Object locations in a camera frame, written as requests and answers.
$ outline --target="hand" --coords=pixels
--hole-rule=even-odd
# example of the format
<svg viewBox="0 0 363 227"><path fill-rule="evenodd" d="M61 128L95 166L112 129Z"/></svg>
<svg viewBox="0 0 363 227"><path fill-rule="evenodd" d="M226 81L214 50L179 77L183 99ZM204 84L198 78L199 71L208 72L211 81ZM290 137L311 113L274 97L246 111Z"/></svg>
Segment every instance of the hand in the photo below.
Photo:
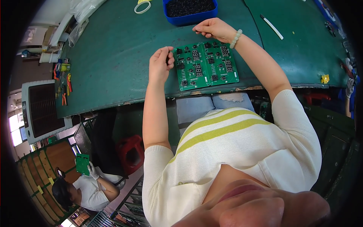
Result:
<svg viewBox="0 0 363 227"><path fill-rule="evenodd" d="M149 83L165 83L169 76L169 70L174 67L173 53L169 52L174 50L172 46L166 46L158 49L150 58L149 63Z"/></svg>
<svg viewBox="0 0 363 227"><path fill-rule="evenodd" d="M195 33L204 35L206 38L215 38L221 42L231 43L237 31L219 18L206 19L197 24L193 29Z"/></svg>
<svg viewBox="0 0 363 227"><path fill-rule="evenodd" d="M87 169L90 172L90 176L93 177L93 179L97 180L99 178L99 174L97 173L97 170L93 166L92 162L90 162L90 165L87 166Z"/></svg>
<svg viewBox="0 0 363 227"><path fill-rule="evenodd" d="M354 79L349 78L347 81L347 88L345 89L345 95L347 96L347 98L350 98L350 96L353 94L354 91Z"/></svg>

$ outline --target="bin of black components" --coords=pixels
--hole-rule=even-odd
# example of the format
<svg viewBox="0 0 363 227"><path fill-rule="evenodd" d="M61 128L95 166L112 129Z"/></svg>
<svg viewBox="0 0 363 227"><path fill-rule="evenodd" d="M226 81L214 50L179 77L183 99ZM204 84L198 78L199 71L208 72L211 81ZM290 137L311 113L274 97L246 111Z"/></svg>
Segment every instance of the bin of black components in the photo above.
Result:
<svg viewBox="0 0 363 227"><path fill-rule="evenodd" d="M163 0L164 14L175 26L197 24L217 16L216 0Z"/></svg>

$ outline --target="ripped jeans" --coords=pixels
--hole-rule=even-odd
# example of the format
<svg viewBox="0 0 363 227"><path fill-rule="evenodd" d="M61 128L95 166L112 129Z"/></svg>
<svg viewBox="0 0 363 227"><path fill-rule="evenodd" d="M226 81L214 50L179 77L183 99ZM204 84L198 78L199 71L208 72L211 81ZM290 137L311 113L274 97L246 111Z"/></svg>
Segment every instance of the ripped jeans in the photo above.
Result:
<svg viewBox="0 0 363 227"><path fill-rule="evenodd" d="M231 107L241 107L255 112L247 93L243 92L177 99L176 112L180 136L193 121L204 117L209 111Z"/></svg>

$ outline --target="white cloth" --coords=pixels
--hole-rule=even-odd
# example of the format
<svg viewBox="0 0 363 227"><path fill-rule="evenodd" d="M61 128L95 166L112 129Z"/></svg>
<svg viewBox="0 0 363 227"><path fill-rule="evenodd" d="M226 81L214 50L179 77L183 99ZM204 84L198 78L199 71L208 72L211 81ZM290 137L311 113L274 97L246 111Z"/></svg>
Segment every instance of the white cloth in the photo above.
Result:
<svg viewBox="0 0 363 227"><path fill-rule="evenodd" d="M107 179L112 183L117 183L122 179L121 176L104 174L98 166L96 167L96 170L102 178ZM98 181L94 180L91 176L80 176L73 183L73 186L76 189L81 189L81 207L83 208L93 211L101 211L110 203L103 192L106 188L98 183Z"/></svg>
<svg viewBox="0 0 363 227"><path fill-rule="evenodd" d="M175 157L147 148L142 202L151 226L171 226L200 206L221 164L271 188L310 190L322 161L316 132L291 90L276 96L272 114L275 124L243 108L212 111L186 129Z"/></svg>

